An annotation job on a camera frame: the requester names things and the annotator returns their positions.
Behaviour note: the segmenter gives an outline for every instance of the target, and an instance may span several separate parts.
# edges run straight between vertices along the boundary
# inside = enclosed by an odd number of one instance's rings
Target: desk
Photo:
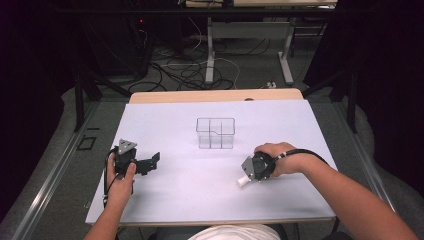
[[[301,7],[301,6],[329,6],[335,5],[337,0],[234,0],[234,7]],[[192,8],[218,8],[221,3],[207,3],[186,1],[187,7]],[[208,17],[208,63],[205,81],[213,82],[213,68],[215,52],[213,51],[213,38],[277,38],[284,39],[283,51],[278,52],[278,57],[287,84],[293,84],[293,77],[287,62],[296,26],[296,18],[288,22],[213,22]]]
[[[235,118],[233,149],[199,149],[198,117]],[[123,113],[114,145],[121,138],[138,144],[137,159],[161,153],[157,170],[135,177],[122,226],[335,218],[301,174],[252,182],[242,189],[236,184],[244,174],[243,161],[265,142],[288,141],[311,149],[336,169],[309,103],[296,89],[136,93]],[[102,194],[103,177],[87,215],[89,224],[103,210]]]

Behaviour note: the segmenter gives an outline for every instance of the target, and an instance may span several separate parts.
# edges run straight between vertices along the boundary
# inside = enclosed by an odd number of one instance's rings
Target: wooden desk top
[[[283,7],[283,6],[328,6],[337,0],[234,0],[235,7]],[[221,7],[221,3],[186,1],[187,7]]]
[[[253,100],[303,99],[295,88],[248,89],[248,90],[208,90],[178,92],[139,92],[134,93],[129,103],[182,103],[182,102],[222,102]]]

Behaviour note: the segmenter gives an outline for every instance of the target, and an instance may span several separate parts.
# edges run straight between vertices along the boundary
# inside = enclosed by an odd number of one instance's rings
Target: gray carpet
[[[223,42],[225,53],[246,53],[254,48],[261,40],[231,40]],[[314,49],[319,39],[305,38],[296,41],[296,50],[294,57],[289,59],[292,74],[296,83],[294,87],[304,88],[301,80],[307,70]],[[290,87],[284,83],[280,66],[277,61],[276,49],[279,48],[278,41],[271,41],[270,45],[261,45],[258,48],[267,51],[261,55],[231,56],[222,53],[222,57],[232,63],[222,60],[217,61],[216,67],[221,72],[223,78],[236,81],[239,89],[261,88],[268,81],[275,81],[277,87]],[[169,64],[168,60],[157,60],[162,65]],[[172,60],[171,63],[181,63],[180,60]],[[148,76],[143,81],[158,81],[160,74],[150,69]],[[168,90],[175,90],[178,83],[164,78],[162,84]],[[133,91],[144,91],[151,88],[152,85],[137,85]],[[89,230],[90,226],[84,223],[88,208],[84,207],[87,202],[92,200],[97,188],[99,178],[103,168],[105,154],[111,147],[115,131],[118,127],[123,107],[128,99],[122,99],[112,90],[101,87],[104,98],[99,103],[87,103],[87,112],[92,109],[90,118],[87,119],[83,129],[80,130],[77,137],[73,134],[75,126],[74,96],[72,90],[64,94],[65,111],[62,116],[59,127],[53,136],[49,147],[31,176],[26,188],[16,201],[9,214],[0,225],[0,238],[12,239],[17,236],[17,230],[22,227],[31,204],[37,197],[40,189],[44,186],[55,163],[63,158],[63,153],[67,148],[71,148],[69,154],[69,165],[63,166],[63,174],[56,180],[57,185],[53,188],[53,195],[47,199],[42,214],[39,214],[34,223],[31,224],[28,235],[29,239],[81,239]],[[364,170],[359,160],[357,150],[352,147],[352,139],[346,130],[345,122],[340,119],[335,104],[328,99],[328,89],[323,89],[313,95],[308,100],[316,115],[323,135],[327,141],[328,147],[335,159],[339,170],[355,179],[366,187],[370,187]],[[357,111],[358,137],[366,152],[372,156],[373,137],[372,130],[366,121],[366,116],[360,109]],[[93,139],[95,142],[91,150],[77,150],[78,146],[68,146],[72,138],[81,143],[82,139]],[[89,147],[90,140],[86,140],[80,148]],[[413,230],[424,239],[424,201],[417,193],[394,178],[390,174],[380,170],[384,185],[390,198],[395,204],[395,208],[401,217],[413,228]],[[284,224],[290,239],[297,239],[297,230],[295,224]],[[331,231],[332,222],[319,223],[299,223],[300,239],[320,239]],[[154,228],[129,228],[120,232],[121,239],[147,239],[154,232]]]

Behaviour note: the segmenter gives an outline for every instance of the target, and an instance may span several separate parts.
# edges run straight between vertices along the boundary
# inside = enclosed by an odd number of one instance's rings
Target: person
[[[286,142],[266,143],[256,147],[254,152],[264,152],[275,158],[293,149],[295,147]],[[115,177],[113,159],[114,155],[111,155],[107,166],[108,182]],[[131,194],[134,173],[135,165],[130,164],[125,178],[112,184],[107,206],[85,239],[115,238],[119,219]],[[418,239],[384,201],[354,180],[329,167],[318,157],[298,153],[281,158],[276,161],[276,168],[271,176],[293,173],[305,175],[355,239]],[[212,230],[213,227],[194,233],[192,239],[208,239],[201,237],[205,237],[204,233]]]

